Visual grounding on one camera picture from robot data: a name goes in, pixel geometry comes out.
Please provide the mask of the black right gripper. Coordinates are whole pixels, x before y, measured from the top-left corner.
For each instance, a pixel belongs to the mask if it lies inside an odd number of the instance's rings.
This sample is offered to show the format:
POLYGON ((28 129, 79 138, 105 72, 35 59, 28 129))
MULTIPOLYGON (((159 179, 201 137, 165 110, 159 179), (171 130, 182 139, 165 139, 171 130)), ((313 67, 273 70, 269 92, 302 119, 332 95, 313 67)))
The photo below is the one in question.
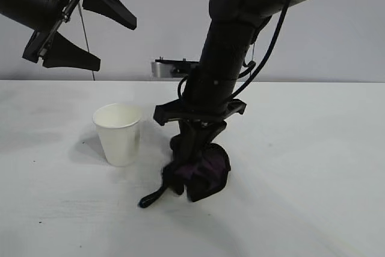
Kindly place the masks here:
POLYGON ((232 96, 239 75, 240 68, 195 68, 179 81, 177 99, 155 107, 153 119, 159 125, 179 121, 179 161, 197 158, 199 148, 211 144, 226 129, 223 120, 244 113, 246 103, 232 96), (200 122, 210 124, 200 130, 200 122))

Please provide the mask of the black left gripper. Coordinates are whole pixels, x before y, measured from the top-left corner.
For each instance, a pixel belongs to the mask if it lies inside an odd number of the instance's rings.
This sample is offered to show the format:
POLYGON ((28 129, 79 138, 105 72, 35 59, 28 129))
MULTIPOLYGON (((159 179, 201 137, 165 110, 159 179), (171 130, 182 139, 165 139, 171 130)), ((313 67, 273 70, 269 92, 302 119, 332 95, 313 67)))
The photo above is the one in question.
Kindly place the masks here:
MULTIPOLYGON (((1 14, 33 30, 22 57, 45 68, 69 67, 98 72, 100 58, 77 47, 59 33, 80 0, 1 0, 1 14)), ((120 0, 83 0, 85 10, 135 30, 137 18, 120 0)))

